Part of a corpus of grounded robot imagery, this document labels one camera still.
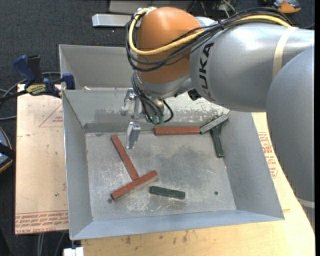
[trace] cable bundle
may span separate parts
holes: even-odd
[[[270,8],[270,7],[258,7],[245,11],[238,12],[228,19],[219,20],[212,25],[197,27],[183,34],[182,36],[176,38],[165,46],[162,46],[157,49],[149,50],[149,51],[141,51],[136,48],[133,40],[133,34],[136,29],[136,24],[139,20],[143,18],[149,11],[153,11],[155,8],[144,8],[138,10],[133,16],[132,19],[125,25],[126,27],[126,53],[128,57],[128,61],[134,70],[141,72],[149,72],[163,67],[164,65],[172,65],[179,60],[185,58],[187,55],[194,52],[197,48],[203,45],[206,41],[208,41],[211,37],[213,37],[216,33],[232,28],[234,26],[248,24],[248,23],[270,23],[270,24],[278,24],[285,27],[293,27],[294,24],[292,21],[285,16],[282,12]],[[167,51],[172,48],[177,48],[173,51],[168,57],[163,58],[157,61],[149,61],[147,56],[155,55],[164,51]],[[133,52],[137,53],[140,56],[143,56],[146,61],[138,59],[133,55]],[[180,56],[178,60],[174,62],[168,63],[170,60]],[[141,68],[138,67],[134,62],[149,65],[149,68]]]

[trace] cardboard sheet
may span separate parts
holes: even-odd
[[[67,230],[62,100],[18,97],[16,131],[15,234]]]

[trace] black cable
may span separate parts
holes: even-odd
[[[233,27],[236,25],[242,25],[242,24],[248,24],[248,23],[257,23],[257,22],[261,22],[261,23],[269,23],[272,24],[272,21],[265,21],[265,20],[261,20],[261,19],[257,19],[257,20],[238,20],[238,21],[234,21],[233,23],[227,23],[227,22],[220,22],[219,24],[214,24],[214,25],[210,25],[208,27],[212,27],[212,29],[209,29],[208,31],[206,31],[203,34],[198,35],[194,40],[186,43],[185,45],[183,45],[182,47],[180,47],[179,49],[175,50],[174,52],[172,52],[169,57],[164,58],[162,60],[159,61],[153,61],[153,62],[145,62],[145,61],[141,61],[139,59],[137,59],[135,56],[133,56],[130,52],[128,52],[128,55],[130,57],[132,57],[136,62],[138,63],[142,63],[142,64],[154,64],[154,63],[158,63],[158,62],[162,62],[161,65],[158,66],[154,66],[152,68],[140,68],[137,67],[135,64],[132,63],[132,61],[130,61],[132,67],[138,71],[144,71],[144,72],[148,72],[148,71],[152,71],[152,70],[156,70],[159,69],[160,67],[164,66],[168,61],[172,60],[173,58],[176,58],[177,56],[183,54],[185,51],[187,51],[188,49],[194,47],[195,45],[198,45],[198,47],[200,47],[201,45],[203,45],[209,38],[211,38],[212,36],[214,36],[220,29],[224,29],[224,28],[228,28],[228,27]],[[185,54],[181,59],[183,59],[184,57],[186,57],[187,55],[189,55],[191,52]]]
[[[16,98],[18,96],[27,94],[27,93],[28,92],[26,90],[22,90],[22,91],[19,91],[19,92],[16,92],[16,93],[10,93],[10,95],[0,98],[0,103],[5,102],[7,100],[10,100],[12,98]]]
[[[193,1],[193,2],[189,5],[188,9],[186,10],[187,13],[191,12],[191,10],[195,7],[196,2],[197,2],[197,0]]]
[[[42,75],[43,75],[43,76],[50,76],[50,81],[51,81],[51,80],[52,80],[52,79],[51,79],[51,76],[52,76],[52,75],[60,76],[61,73],[60,73],[60,72],[57,72],[57,71],[48,71],[48,72],[43,72]],[[11,86],[7,91],[5,91],[5,94],[2,96],[2,98],[0,98],[0,108],[1,108],[1,105],[2,105],[1,99],[3,99],[4,97],[6,97],[7,95],[9,95],[9,94],[11,93],[11,91],[12,91],[13,89],[15,89],[18,85],[23,85],[23,84],[25,84],[26,82],[28,82],[28,80],[27,80],[27,79],[23,79],[23,80],[15,83],[15,84],[14,84],[13,86]],[[15,119],[15,118],[17,118],[16,115],[7,116],[7,117],[1,117],[1,118],[0,118],[0,121],[6,121],[6,120]]]
[[[55,253],[54,253],[54,255],[53,255],[53,256],[57,256],[57,253],[58,253],[58,251],[59,251],[59,248],[60,248],[60,245],[61,245],[62,239],[64,238],[65,234],[66,234],[66,233],[65,233],[65,232],[63,232],[63,234],[62,234],[62,236],[61,236],[61,238],[60,238],[60,240],[59,240],[59,242],[58,242],[58,245],[56,246]]]
[[[171,116],[170,116],[167,120],[164,121],[165,123],[167,123],[167,122],[169,122],[172,118],[174,118],[174,112],[173,112],[173,110],[171,109],[171,107],[169,107],[168,103],[167,103],[165,100],[163,100],[163,104],[167,107],[167,109],[170,111],[170,114],[171,114]]]
[[[16,152],[12,148],[2,144],[1,142],[0,153],[7,156],[8,158],[11,158],[12,160],[16,158]]]
[[[245,18],[245,17],[248,17],[248,16],[252,16],[252,15],[269,15],[269,16],[277,17],[277,18],[279,18],[279,19],[281,19],[281,20],[283,20],[283,21],[285,21],[287,23],[292,24],[292,22],[283,13],[281,13],[278,10],[273,9],[273,8],[260,7],[260,8],[254,8],[254,9],[251,9],[251,10],[241,11],[241,12],[235,13],[233,16],[231,16],[228,19],[225,19],[224,21],[220,22],[219,24],[215,23],[215,24],[212,24],[212,25],[209,25],[209,26],[205,26],[205,27],[197,27],[197,28],[194,28],[194,29],[188,31],[187,33],[185,33],[184,35],[180,36],[179,38],[176,38],[175,40],[173,40],[173,42],[175,42],[176,40],[182,39],[182,38],[190,35],[191,33],[195,32],[195,31],[197,31],[199,29],[209,28],[209,29],[205,30],[202,34],[200,34],[197,37],[195,37],[194,40],[191,40],[190,42],[188,42],[188,43],[184,44],[183,46],[181,46],[179,49],[175,50],[168,57],[163,58],[161,60],[157,60],[157,61],[142,61],[142,60],[138,59],[137,57],[135,57],[130,51],[130,46],[129,46],[129,42],[128,42],[128,33],[127,33],[126,34],[126,44],[125,44],[126,51],[127,51],[127,58],[129,60],[129,63],[131,64],[131,66],[135,70],[138,70],[138,71],[141,71],[141,72],[149,72],[149,71],[153,71],[153,70],[159,69],[164,65],[168,65],[167,63],[170,60],[172,60],[175,57],[183,54],[188,49],[190,49],[191,47],[193,47],[193,46],[195,46],[197,44],[203,44],[204,41],[206,41],[209,37],[214,36],[219,30],[222,30],[224,28],[233,27],[233,26],[246,24],[246,23],[253,23],[253,22],[255,22],[255,23],[256,22],[273,23],[272,21],[261,20],[261,19],[257,19],[257,20],[240,20],[242,18]],[[127,23],[127,25],[126,25],[127,30],[128,30],[129,25],[131,24],[131,22]],[[154,66],[150,67],[150,68],[142,68],[142,67],[138,67],[136,64],[134,64],[133,61],[135,61],[137,63],[140,63],[140,64],[144,64],[144,65],[154,65]]]
[[[311,25],[309,26],[305,26],[305,27],[302,27],[303,30],[309,30],[309,29],[315,29],[315,23],[312,23]]]

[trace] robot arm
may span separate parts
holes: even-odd
[[[165,99],[187,91],[230,110],[267,112],[278,160],[314,214],[314,44],[314,31],[271,8],[214,21],[164,7],[133,16],[126,49],[133,89],[154,124],[172,118]]]

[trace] metal bracket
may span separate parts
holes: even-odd
[[[120,114],[127,116],[131,113],[133,119],[139,119],[142,117],[140,110],[140,99],[134,92],[133,88],[129,88],[124,97],[124,106],[121,107]]]
[[[138,140],[139,133],[141,131],[140,124],[138,122],[130,122],[126,131],[126,148],[133,149],[135,142]]]

